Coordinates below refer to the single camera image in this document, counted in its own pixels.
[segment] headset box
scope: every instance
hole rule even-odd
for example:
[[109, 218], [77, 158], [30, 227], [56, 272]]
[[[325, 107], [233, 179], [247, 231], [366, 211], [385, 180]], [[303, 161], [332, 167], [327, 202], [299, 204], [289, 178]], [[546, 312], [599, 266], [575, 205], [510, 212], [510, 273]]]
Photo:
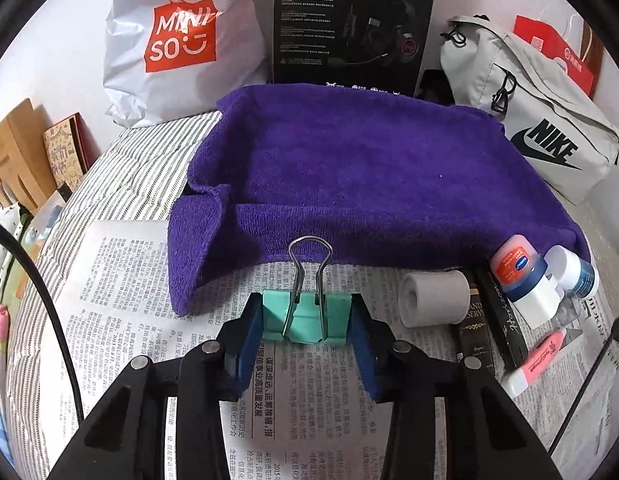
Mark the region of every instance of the headset box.
[[412, 96], [433, 0], [274, 0], [273, 81]]

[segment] purple towel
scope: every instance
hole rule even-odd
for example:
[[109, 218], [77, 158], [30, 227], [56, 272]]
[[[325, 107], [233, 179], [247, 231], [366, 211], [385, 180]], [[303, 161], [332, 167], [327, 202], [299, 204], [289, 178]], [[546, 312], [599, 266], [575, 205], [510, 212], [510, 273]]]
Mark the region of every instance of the purple towel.
[[[441, 269], [490, 258], [511, 235], [589, 259], [583, 233], [490, 115], [382, 92], [313, 85], [237, 90], [201, 144], [169, 219], [169, 286], [195, 288], [289, 260], [294, 238], [332, 262]], [[299, 246], [318, 261], [317, 244]]]

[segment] orange logo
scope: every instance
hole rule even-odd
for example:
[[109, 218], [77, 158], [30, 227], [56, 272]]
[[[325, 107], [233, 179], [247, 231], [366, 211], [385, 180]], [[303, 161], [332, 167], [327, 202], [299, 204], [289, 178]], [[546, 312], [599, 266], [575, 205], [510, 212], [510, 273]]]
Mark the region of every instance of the orange logo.
[[154, 9], [145, 50], [145, 72], [161, 72], [216, 60], [216, 13], [211, 0], [183, 0]]

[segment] clamp screw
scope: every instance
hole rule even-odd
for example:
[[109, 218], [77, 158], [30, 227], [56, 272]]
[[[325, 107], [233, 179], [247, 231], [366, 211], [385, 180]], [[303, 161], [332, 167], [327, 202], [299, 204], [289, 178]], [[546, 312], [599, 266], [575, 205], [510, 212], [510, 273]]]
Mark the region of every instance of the clamp screw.
[[407, 341], [399, 339], [397, 341], [394, 341], [394, 344], [391, 346], [391, 348], [393, 348], [394, 352], [397, 352], [399, 354], [407, 354], [412, 349], [412, 346]]
[[478, 357], [474, 357], [473, 355], [465, 357], [463, 362], [470, 370], [480, 370], [480, 367], [483, 365], [480, 362], [480, 359]]
[[147, 356], [137, 355], [131, 360], [131, 367], [134, 368], [134, 370], [142, 370], [142, 368], [147, 366], [148, 362], [149, 359], [147, 359]]
[[206, 354], [215, 354], [220, 350], [220, 343], [215, 339], [210, 339], [202, 344], [202, 351]]

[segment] binder clip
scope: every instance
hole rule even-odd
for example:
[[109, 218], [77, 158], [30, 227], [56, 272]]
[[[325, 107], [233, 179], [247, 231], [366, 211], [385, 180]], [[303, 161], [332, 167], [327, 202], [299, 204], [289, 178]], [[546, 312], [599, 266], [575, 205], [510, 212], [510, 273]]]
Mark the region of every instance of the binder clip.
[[[308, 240], [327, 248], [327, 256], [316, 273], [316, 292], [302, 292], [305, 269], [300, 264], [294, 247]], [[324, 293], [323, 271], [334, 253], [328, 241], [318, 236], [302, 236], [289, 244], [289, 257], [296, 266], [291, 292], [264, 290], [262, 293], [262, 338], [269, 341], [288, 339], [294, 343], [323, 342], [343, 346], [347, 342], [347, 325], [352, 307], [351, 294]]]

